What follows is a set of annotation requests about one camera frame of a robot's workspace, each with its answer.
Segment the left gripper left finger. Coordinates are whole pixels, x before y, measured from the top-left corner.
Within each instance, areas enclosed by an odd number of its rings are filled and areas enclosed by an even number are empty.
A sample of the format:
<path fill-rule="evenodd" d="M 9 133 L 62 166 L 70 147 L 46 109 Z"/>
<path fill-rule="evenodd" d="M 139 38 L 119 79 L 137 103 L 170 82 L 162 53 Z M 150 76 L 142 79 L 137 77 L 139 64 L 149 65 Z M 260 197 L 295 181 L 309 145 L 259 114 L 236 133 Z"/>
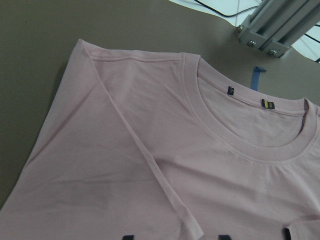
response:
<path fill-rule="evenodd" d="M 134 235 L 124 235 L 122 237 L 122 240 L 134 240 L 135 236 Z"/>

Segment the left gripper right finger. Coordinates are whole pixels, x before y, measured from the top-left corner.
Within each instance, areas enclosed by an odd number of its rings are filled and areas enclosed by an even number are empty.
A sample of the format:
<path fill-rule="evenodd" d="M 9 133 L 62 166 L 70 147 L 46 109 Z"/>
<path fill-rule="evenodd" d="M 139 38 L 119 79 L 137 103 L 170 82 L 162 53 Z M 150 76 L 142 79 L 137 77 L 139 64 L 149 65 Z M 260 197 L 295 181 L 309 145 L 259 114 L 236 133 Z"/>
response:
<path fill-rule="evenodd" d="M 291 233 L 289 229 L 284 229 L 283 230 L 283 235 L 284 235 L 284 240 L 291 240 Z"/>

